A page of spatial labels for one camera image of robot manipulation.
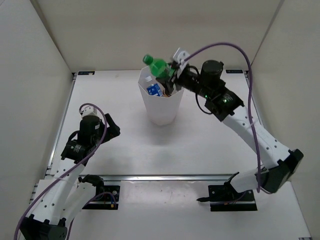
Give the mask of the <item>green plastic bottle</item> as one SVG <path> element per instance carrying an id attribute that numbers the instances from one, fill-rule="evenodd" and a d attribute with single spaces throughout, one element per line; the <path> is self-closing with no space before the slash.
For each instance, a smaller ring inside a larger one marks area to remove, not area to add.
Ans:
<path id="1" fill-rule="evenodd" d="M 174 74 L 174 69 L 161 58 L 153 58 L 146 54 L 142 61 L 149 67 L 151 74 L 159 79 L 169 78 Z"/>

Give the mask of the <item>clear bottle blue label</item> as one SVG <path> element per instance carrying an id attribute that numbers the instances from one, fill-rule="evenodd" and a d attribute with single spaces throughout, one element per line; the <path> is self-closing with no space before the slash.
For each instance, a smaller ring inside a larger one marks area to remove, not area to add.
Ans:
<path id="1" fill-rule="evenodd" d="M 157 96 L 157 97 L 163 96 L 163 91 L 160 88 L 158 82 L 151 76 L 145 77 L 143 83 L 144 83 L 144 88 L 146 92 L 150 96 Z"/>

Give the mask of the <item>clear bottle black label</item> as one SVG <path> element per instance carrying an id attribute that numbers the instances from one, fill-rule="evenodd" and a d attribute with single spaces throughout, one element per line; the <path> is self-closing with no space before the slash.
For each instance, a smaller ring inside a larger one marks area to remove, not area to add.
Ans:
<path id="1" fill-rule="evenodd" d="M 169 97 L 172 96 L 166 89 L 164 89 L 164 90 L 162 91 L 162 93 L 163 93 L 163 96 L 166 97 L 166 98 L 169 98 Z"/>

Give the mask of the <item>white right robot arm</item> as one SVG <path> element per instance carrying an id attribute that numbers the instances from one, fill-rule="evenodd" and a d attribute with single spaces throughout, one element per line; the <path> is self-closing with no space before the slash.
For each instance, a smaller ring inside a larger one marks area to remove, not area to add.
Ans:
<path id="1" fill-rule="evenodd" d="M 200 71 L 189 64 L 178 69 L 176 62 L 163 62 L 152 75 L 168 94 L 185 88 L 203 97 L 210 114 L 237 133 L 256 153 L 257 169 L 235 173 L 225 183 L 227 198 L 236 200 L 243 192 L 253 189 L 274 194 L 295 173 L 304 155 L 299 149 L 291 150 L 280 143 L 253 120 L 250 107 L 222 80 L 223 69 L 224 64 L 216 60 L 205 61 Z"/>

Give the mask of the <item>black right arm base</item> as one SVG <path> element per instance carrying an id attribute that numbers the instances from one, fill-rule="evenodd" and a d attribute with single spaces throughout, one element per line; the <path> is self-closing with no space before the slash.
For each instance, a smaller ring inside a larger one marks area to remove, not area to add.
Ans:
<path id="1" fill-rule="evenodd" d="M 231 180 L 238 175 L 234 173 L 223 185 L 209 185 L 207 197 L 197 199 L 200 203 L 209 202 L 211 212 L 253 212 L 257 211 L 256 200 L 252 190 L 237 192 Z"/>

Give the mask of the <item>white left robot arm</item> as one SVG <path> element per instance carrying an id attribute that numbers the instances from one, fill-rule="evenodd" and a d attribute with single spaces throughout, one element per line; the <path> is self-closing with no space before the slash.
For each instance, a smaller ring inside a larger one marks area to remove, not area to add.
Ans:
<path id="1" fill-rule="evenodd" d="M 99 144 L 120 135 L 110 114 L 100 119 L 94 113 L 83 114 L 79 130 L 73 132 L 61 153 L 53 186 L 40 194 L 20 224 L 26 240 L 65 240 L 68 226 L 89 202 L 105 195 L 104 181 L 97 175 L 81 177 L 88 160 Z"/>

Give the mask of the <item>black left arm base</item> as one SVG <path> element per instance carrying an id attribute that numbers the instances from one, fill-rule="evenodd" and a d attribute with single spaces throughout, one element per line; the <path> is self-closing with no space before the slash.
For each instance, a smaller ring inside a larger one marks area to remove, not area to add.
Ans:
<path id="1" fill-rule="evenodd" d="M 106 185 L 102 177 L 88 174 L 79 177 L 80 183 L 89 183 L 95 187 L 95 196 L 82 209 L 83 210 L 118 210 L 120 198 L 119 185 Z"/>

